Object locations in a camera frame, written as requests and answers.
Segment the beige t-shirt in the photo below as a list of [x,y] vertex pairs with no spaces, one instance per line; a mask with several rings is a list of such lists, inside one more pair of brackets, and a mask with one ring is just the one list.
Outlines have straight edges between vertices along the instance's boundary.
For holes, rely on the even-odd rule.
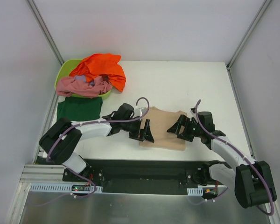
[[144,119],[150,120],[150,130],[154,138],[154,143],[143,141],[139,142],[141,147],[163,148],[175,151],[184,151],[186,148],[185,140],[177,138],[172,133],[167,133],[181,115],[186,115],[186,112],[167,112],[156,107],[150,107]]

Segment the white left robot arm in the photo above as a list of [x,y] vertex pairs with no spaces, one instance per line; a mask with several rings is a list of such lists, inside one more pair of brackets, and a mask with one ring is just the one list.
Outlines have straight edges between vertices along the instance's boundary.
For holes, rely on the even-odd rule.
[[73,176],[80,182],[89,177],[90,165],[75,153],[75,148],[82,140],[111,136],[121,130],[129,134],[129,138],[137,141],[154,143],[150,130],[150,120],[146,119],[141,127],[144,114],[127,103],[118,110],[97,120],[78,122],[68,118],[60,118],[39,140],[40,147],[46,152],[48,161],[63,165],[73,171]]

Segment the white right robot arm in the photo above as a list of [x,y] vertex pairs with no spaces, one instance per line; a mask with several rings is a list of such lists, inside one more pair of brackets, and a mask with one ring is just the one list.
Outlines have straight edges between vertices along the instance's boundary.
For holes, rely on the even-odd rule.
[[167,130],[177,138],[192,142],[199,138],[211,151],[223,158],[203,163],[192,180],[202,186],[218,181],[234,190],[238,203],[243,208],[273,203],[277,194],[270,166],[265,161],[256,161],[230,143],[226,135],[215,129],[211,112],[196,112],[189,118],[181,115]]

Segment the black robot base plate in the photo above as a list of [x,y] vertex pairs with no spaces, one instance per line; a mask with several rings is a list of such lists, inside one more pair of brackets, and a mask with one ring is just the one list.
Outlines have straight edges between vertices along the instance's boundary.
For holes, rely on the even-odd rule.
[[102,187],[104,193],[186,195],[197,188],[193,176],[202,161],[137,161],[87,159],[85,177]]

